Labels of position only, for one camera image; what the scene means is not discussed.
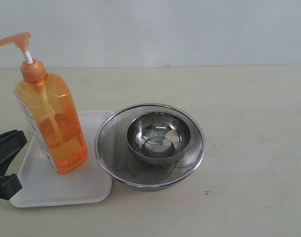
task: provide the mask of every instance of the table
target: table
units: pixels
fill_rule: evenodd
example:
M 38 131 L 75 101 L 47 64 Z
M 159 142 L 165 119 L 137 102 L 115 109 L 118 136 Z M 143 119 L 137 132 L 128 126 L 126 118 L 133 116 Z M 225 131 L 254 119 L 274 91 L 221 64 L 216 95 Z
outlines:
M 48 69 L 78 111 L 159 102 L 188 112 L 207 142 L 199 168 L 155 193 L 114 182 L 95 204 L 18 209 L 0 199 L 0 237 L 301 236 L 301 65 Z M 0 133 L 32 134 L 0 70 Z M 8 173 L 17 173 L 28 144 Z

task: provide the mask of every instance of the mesh colander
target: mesh colander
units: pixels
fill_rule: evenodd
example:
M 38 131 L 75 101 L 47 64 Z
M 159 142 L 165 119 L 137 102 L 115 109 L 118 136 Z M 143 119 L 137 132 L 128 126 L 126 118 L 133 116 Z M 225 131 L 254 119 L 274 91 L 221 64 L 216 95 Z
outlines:
M 137 117 L 155 111 L 180 116 L 189 125 L 192 137 L 184 157 L 177 163 L 151 165 L 136 159 L 127 147 L 126 131 Z M 197 122 L 185 112 L 164 104 L 139 104 L 114 113 L 101 126 L 95 138 L 95 153 L 102 168 L 113 178 L 142 191 L 170 187 L 190 175 L 205 152 L 204 134 Z

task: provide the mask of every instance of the black object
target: black object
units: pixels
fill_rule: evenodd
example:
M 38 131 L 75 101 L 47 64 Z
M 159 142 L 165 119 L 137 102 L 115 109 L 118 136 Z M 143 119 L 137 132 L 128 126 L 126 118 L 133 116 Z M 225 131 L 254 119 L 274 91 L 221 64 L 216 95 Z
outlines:
M 0 134 L 0 199 L 9 200 L 22 189 L 16 174 L 5 176 L 5 173 L 26 143 L 23 131 L 12 130 Z

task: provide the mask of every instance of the white plastic tray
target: white plastic tray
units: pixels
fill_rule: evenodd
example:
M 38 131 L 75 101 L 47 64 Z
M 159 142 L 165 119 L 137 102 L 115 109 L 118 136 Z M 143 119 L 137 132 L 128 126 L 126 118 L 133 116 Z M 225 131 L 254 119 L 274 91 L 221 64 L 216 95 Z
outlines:
M 93 203 L 104 200 L 112 188 L 112 178 L 99 165 L 94 139 L 112 111 L 79 112 L 88 146 L 88 159 L 67 174 L 56 173 L 43 157 L 33 137 L 27 149 L 18 178 L 22 189 L 10 202 L 15 207 L 40 207 Z

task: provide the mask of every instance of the pump dispenser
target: pump dispenser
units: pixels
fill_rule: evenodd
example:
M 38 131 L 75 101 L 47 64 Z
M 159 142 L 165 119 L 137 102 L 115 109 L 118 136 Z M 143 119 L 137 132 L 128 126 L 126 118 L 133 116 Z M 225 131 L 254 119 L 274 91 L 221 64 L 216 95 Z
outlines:
M 14 43 L 21 49 L 23 80 L 14 94 L 44 156 L 58 173 L 68 173 L 87 159 L 85 138 L 67 84 L 31 57 L 30 37 L 29 32 L 12 35 L 1 39 L 0 46 Z

